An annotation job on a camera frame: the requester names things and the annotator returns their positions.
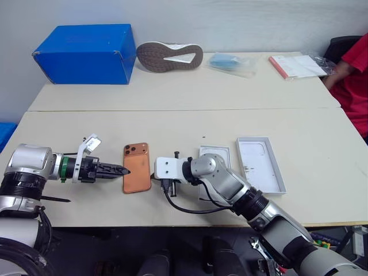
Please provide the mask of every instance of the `black chair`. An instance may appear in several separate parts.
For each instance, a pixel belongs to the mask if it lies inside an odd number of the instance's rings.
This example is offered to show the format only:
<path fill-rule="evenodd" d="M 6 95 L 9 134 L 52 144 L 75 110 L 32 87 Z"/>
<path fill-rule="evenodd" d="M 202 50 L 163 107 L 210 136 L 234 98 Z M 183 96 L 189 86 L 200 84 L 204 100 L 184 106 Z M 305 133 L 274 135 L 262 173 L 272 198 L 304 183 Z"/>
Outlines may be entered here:
<path fill-rule="evenodd" d="M 331 39 L 324 54 L 324 58 L 338 64 L 341 57 L 361 38 L 362 36 L 340 36 Z"/>

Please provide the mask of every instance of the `orange smartphone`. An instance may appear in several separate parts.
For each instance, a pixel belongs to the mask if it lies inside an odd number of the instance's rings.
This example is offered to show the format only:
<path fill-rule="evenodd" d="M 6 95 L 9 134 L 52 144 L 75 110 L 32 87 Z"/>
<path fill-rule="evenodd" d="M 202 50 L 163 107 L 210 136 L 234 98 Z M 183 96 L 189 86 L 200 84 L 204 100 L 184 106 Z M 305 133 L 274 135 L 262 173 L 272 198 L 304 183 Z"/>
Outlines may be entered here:
<path fill-rule="evenodd" d="M 150 156 L 148 144 L 130 144 L 124 147 L 124 167 L 131 171 L 123 177 L 125 194 L 147 191 L 151 188 Z"/>

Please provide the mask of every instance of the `person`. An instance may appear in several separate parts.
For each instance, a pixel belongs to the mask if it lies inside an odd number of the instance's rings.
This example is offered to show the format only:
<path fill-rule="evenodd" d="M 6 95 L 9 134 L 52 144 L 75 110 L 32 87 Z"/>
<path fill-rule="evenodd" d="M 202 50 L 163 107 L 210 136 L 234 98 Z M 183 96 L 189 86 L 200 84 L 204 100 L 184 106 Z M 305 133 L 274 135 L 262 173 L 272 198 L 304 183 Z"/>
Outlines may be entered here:
<path fill-rule="evenodd" d="M 341 58 L 336 73 L 323 79 L 368 145 L 368 33 Z"/>

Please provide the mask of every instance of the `green ring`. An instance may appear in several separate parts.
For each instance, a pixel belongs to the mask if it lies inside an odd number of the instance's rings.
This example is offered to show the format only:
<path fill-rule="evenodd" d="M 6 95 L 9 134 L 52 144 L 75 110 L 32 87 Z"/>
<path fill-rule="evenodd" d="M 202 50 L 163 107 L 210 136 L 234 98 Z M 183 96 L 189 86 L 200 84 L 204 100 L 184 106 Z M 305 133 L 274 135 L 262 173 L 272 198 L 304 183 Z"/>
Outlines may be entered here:
<path fill-rule="evenodd" d="M 69 162 L 69 157 L 65 156 L 63 158 L 62 169 L 60 171 L 60 178 L 61 178 L 62 182 L 65 182 L 65 179 L 67 179 L 66 174 L 67 174 L 68 162 Z"/>

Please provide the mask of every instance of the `robotic arm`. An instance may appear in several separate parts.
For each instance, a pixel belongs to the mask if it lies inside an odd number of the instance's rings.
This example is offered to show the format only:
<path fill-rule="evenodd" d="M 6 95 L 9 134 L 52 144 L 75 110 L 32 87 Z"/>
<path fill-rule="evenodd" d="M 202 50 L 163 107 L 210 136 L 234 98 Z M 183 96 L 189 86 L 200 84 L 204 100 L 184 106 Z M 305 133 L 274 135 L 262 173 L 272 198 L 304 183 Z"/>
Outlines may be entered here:
<path fill-rule="evenodd" d="M 49 179 L 75 183 L 113 179 L 130 171 L 120 165 L 101 163 L 90 154 L 101 140 L 92 134 L 79 146 L 75 158 L 51 148 L 20 144 L 10 158 L 0 185 L 0 276 L 52 275 L 44 258 L 52 240 L 52 228 L 41 200 L 69 202 L 43 196 Z"/>
<path fill-rule="evenodd" d="M 228 169 L 222 157 L 205 154 L 198 159 L 159 157 L 155 177 L 197 185 L 210 184 L 239 216 L 261 236 L 261 243 L 276 262 L 301 276 L 368 275 L 332 250 L 316 247 L 308 231 L 274 202 Z"/>

